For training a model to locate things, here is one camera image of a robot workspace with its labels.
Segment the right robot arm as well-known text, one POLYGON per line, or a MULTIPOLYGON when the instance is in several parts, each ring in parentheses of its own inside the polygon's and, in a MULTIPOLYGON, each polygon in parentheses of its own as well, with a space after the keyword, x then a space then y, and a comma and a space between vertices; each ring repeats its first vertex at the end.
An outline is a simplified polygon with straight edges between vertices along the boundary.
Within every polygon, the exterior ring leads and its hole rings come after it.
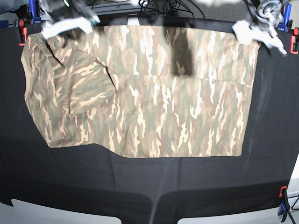
POLYGON ((82 0, 39 0, 40 8, 56 22, 64 19, 89 17, 91 10, 82 0))

